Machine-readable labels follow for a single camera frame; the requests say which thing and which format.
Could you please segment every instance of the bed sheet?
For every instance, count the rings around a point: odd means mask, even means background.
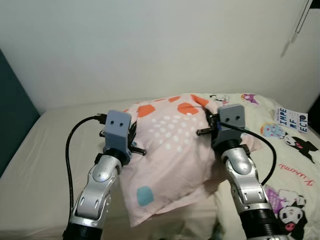
[[[40,117],[0,179],[0,239],[62,239],[69,214],[65,144],[70,130],[85,117],[110,109],[124,110],[135,102],[62,108]],[[70,165],[75,198],[87,183],[88,171],[105,144],[99,137],[102,129],[97,121],[89,121],[72,137]],[[103,231],[106,239],[208,239],[216,222],[217,209],[211,196],[130,228],[119,186],[112,198]]]
[[[218,99],[227,99],[227,103],[220,101],[222,105],[239,103],[245,106],[246,126],[251,131],[261,136],[263,136],[263,126],[275,127],[280,131],[280,126],[274,125],[273,120],[275,105],[279,104],[272,99],[259,95],[246,99],[243,94],[238,93],[216,95]],[[320,139],[310,129],[308,133],[299,133],[285,126],[281,126],[281,129],[283,132],[280,135],[284,135],[283,138],[264,133],[264,137],[274,146],[277,153],[276,168],[264,189],[278,220],[283,219],[283,213],[288,215],[286,219],[279,220],[279,224],[287,231],[290,239],[319,240],[320,151],[310,148],[308,153],[314,161],[312,163],[304,149],[309,145],[306,144],[308,141],[320,149]],[[298,147],[292,147],[286,143],[286,140],[290,140],[286,136],[293,136],[297,140]],[[272,165],[271,150],[264,145],[262,149],[252,152],[251,158],[256,164],[259,179],[262,181]],[[231,196],[229,182],[221,183],[214,196],[223,239],[245,240],[246,236]]]

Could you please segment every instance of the paper card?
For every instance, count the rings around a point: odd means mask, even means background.
[[[297,111],[291,111],[280,106],[275,107],[274,120],[283,126],[295,129],[300,133],[306,133],[308,130],[308,114]]]

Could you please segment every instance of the headboard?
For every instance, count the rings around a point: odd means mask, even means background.
[[[39,113],[0,50],[0,176]]]

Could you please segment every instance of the black cable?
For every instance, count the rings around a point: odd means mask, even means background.
[[[262,136],[252,132],[252,131],[249,131],[249,130],[246,130],[244,128],[240,128],[240,127],[237,127],[237,126],[233,126],[233,125],[229,125],[227,123],[224,123],[224,122],[220,122],[220,124],[224,127],[227,127],[229,129],[233,129],[233,130],[237,130],[239,132],[242,132],[242,133],[245,133],[245,134],[249,134],[249,135],[252,135],[254,137],[256,137],[257,139],[261,140],[262,142],[264,142],[265,144],[267,144],[267,146],[271,149],[272,151],[272,155],[273,155],[273,161],[272,161],[272,167],[268,173],[268,175],[265,177],[265,179],[261,182],[261,185],[265,185],[266,182],[271,178],[272,174],[274,173],[274,170],[276,168],[276,164],[277,164],[277,153],[276,153],[276,150],[275,148],[271,145],[270,142],[268,142],[266,139],[264,139]]]
[[[73,208],[74,208],[74,187],[73,187],[73,182],[72,182],[72,175],[71,175],[71,168],[70,168],[70,160],[69,160],[69,146],[70,146],[70,141],[72,138],[72,135],[75,133],[75,131],[77,130],[77,128],[82,125],[83,123],[89,121],[89,120],[99,120],[100,121],[100,115],[98,116],[90,116],[87,117],[83,120],[81,120],[80,122],[78,122],[71,130],[66,143],[65,143],[65,164],[66,164],[66,171],[68,174],[68,182],[69,182],[69,200],[70,200],[70,206],[69,206],[69,219],[71,217]]]

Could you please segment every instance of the white wall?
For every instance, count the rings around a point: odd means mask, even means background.
[[[0,48],[35,106],[253,92],[306,111],[320,13],[281,53],[304,0],[2,1]]]

